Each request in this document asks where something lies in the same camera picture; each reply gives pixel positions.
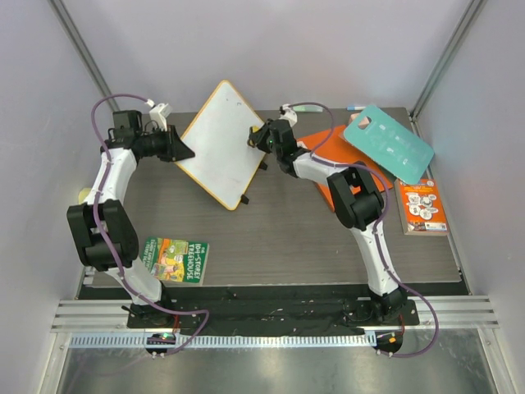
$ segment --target white board with orange border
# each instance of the white board with orange border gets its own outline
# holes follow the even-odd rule
[[[181,139],[195,157],[177,165],[229,210],[237,208],[264,152],[248,146],[249,128],[263,121],[223,80]]]

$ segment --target metal floor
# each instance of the metal floor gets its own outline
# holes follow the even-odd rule
[[[402,352],[423,348],[431,335],[407,331]],[[69,350],[58,393],[497,393],[477,330],[444,330],[428,353],[406,360],[378,356],[370,347],[187,350],[118,372],[145,354]]]

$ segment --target green book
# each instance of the green book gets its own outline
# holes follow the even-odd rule
[[[144,246],[142,261],[161,281],[202,285],[209,249],[205,242],[150,236]]]

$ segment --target book cover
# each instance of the book cover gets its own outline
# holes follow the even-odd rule
[[[142,261],[161,281],[202,285],[209,244],[168,238],[149,237]]]
[[[449,228],[437,184],[421,179],[416,185],[395,182],[399,214],[406,235],[446,236]]]
[[[319,148],[316,151],[316,154],[323,158],[333,160],[335,162],[363,164],[384,174],[384,172],[379,168],[379,166],[377,166],[377,164],[373,162],[373,160],[371,160],[366,154],[364,154],[360,150],[350,145],[348,142],[346,142],[346,140],[344,140],[344,138],[341,137],[343,131],[345,131],[345,128],[346,126],[344,125],[337,126],[334,130],[334,134],[332,135],[332,137],[321,148]],[[298,141],[303,142],[308,149],[313,149],[317,144],[323,141],[329,133],[330,130],[320,131],[316,134],[299,138]],[[376,178],[374,178],[374,181],[376,182],[377,189],[379,189],[379,191],[383,191],[383,185]],[[390,183],[390,181],[388,181],[388,179],[386,180],[386,183],[388,184],[388,188],[391,189],[392,184]],[[319,185],[318,183],[316,183],[315,185],[319,189],[319,192],[325,199],[328,206],[330,207],[330,210],[334,212],[334,203],[331,200],[330,189],[328,189],[328,186]],[[359,191],[359,188],[352,191],[353,193],[357,193]]]

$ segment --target yellow object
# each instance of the yellow object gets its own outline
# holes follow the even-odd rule
[[[82,204],[85,200],[85,198],[88,196],[88,194],[91,193],[91,188],[85,187],[82,189],[79,193],[79,204]]]

